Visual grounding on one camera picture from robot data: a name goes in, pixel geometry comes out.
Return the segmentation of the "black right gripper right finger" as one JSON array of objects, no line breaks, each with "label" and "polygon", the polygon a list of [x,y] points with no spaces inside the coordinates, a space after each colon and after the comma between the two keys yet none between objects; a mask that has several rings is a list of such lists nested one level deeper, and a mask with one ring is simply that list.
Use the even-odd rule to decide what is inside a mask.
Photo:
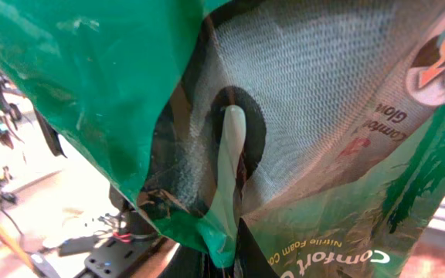
[{"label": "black right gripper right finger", "polygon": [[239,220],[238,226],[236,277],[278,278],[243,219]]}]

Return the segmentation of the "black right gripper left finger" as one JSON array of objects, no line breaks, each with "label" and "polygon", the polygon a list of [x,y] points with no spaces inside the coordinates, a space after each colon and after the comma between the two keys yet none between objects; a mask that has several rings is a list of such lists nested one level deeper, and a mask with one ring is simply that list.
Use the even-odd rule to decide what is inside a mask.
[{"label": "black right gripper left finger", "polygon": [[179,246],[158,278],[209,278],[207,255]]}]

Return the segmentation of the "green 3M product pouch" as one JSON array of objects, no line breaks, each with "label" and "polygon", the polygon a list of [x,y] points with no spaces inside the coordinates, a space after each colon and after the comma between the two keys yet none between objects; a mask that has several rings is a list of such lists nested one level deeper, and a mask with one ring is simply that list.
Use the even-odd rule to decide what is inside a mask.
[{"label": "green 3M product pouch", "polygon": [[445,0],[0,1],[0,69],[236,277],[398,277],[445,196]]}]

